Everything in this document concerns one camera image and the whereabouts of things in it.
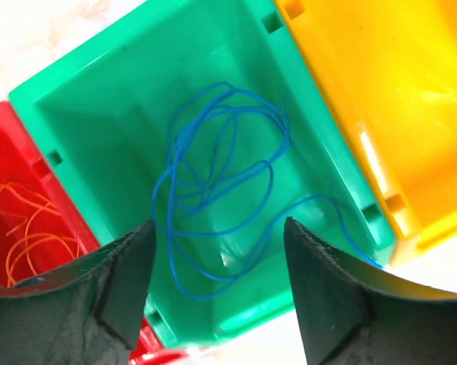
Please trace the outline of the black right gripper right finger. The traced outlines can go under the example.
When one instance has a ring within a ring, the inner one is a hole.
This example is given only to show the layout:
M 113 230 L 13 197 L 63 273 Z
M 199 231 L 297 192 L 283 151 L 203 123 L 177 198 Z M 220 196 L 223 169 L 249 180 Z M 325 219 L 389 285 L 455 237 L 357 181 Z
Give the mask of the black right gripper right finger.
M 457 364 L 457 293 L 378 269 L 291 217 L 284 248 L 308 364 Z

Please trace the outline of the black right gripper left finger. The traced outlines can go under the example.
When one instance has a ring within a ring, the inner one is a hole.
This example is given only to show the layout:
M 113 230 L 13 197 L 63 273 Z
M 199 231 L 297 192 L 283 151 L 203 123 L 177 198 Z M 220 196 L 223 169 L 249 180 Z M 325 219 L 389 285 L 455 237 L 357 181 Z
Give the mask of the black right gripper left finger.
M 66 265 L 0 287 L 0 364 L 128 363 L 155 255 L 155 226 L 145 221 Z

